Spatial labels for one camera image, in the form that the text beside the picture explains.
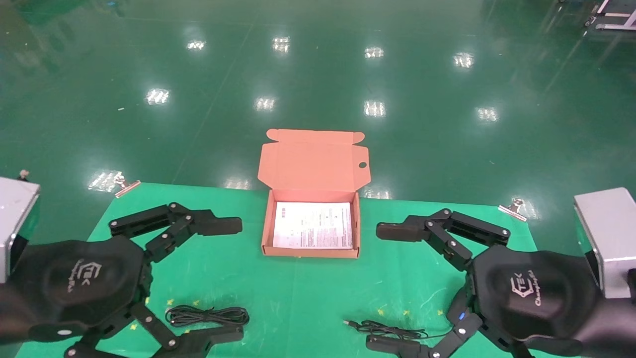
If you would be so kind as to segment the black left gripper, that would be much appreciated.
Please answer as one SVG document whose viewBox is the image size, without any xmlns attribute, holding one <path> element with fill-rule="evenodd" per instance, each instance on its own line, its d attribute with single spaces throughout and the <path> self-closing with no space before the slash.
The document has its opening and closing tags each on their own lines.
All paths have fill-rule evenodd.
<svg viewBox="0 0 636 358">
<path fill-rule="evenodd" d="M 236 306 L 172 307 L 165 318 L 175 328 L 216 324 L 175 335 L 143 304 L 152 279 L 144 250 L 124 237 L 28 245 L 1 285 L 1 343 L 109 339 L 134 319 L 159 343 L 155 358 L 206 358 L 214 345 L 243 339 L 245 309 Z"/>
</svg>

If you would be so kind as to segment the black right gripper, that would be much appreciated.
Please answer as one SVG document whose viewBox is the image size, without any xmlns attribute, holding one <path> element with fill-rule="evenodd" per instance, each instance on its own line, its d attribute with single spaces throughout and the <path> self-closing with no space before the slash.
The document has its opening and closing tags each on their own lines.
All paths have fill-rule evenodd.
<svg viewBox="0 0 636 358">
<path fill-rule="evenodd" d="M 468 267 L 466 287 L 481 332 L 503 351 L 522 345 L 561 357 L 635 356 L 635 306 L 606 298 L 586 258 L 493 246 Z"/>
</svg>

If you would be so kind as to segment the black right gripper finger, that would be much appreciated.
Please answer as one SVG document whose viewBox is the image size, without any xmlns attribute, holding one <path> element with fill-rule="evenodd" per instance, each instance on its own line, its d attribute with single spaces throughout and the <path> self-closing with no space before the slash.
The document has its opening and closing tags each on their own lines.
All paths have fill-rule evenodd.
<svg viewBox="0 0 636 358">
<path fill-rule="evenodd" d="M 395 242 L 426 242 L 459 271 L 466 271 L 473 261 L 472 252 L 455 236 L 486 247 L 506 246 L 510 231 L 466 214 L 443 208 L 427 217 L 409 215 L 402 223 L 380 222 L 376 235 Z"/>
<path fill-rule="evenodd" d="M 491 343 L 514 358 L 532 358 L 526 345 L 536 336 L 536 317 L 513 317 L 499 320 L 482 320 L 479 314 L 462 314 L 451 331 L 434 347 L 411 340 L 368 335 L 366 346 L 371 351 L 393 354 L 398 358 L 450 358 L 475 333 L 480 332 Z"/>
</svg>

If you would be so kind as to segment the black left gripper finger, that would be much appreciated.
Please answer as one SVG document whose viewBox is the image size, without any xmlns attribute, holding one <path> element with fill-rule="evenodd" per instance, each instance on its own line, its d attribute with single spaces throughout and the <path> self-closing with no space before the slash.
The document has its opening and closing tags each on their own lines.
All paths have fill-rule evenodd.
<svg viewBox="0 0 636 358">
<path fill-rule="evenodd" d="M 109 228 L 112 236 L 129 239 L 161 229 L 145 246 L 146 261 L 159 263 L 196 234 L 238 234 L 243 225 L 240 217 L 216 217 L 211 209 L 188 209 L 171 202 L 111 220 Z"/>
</svg>

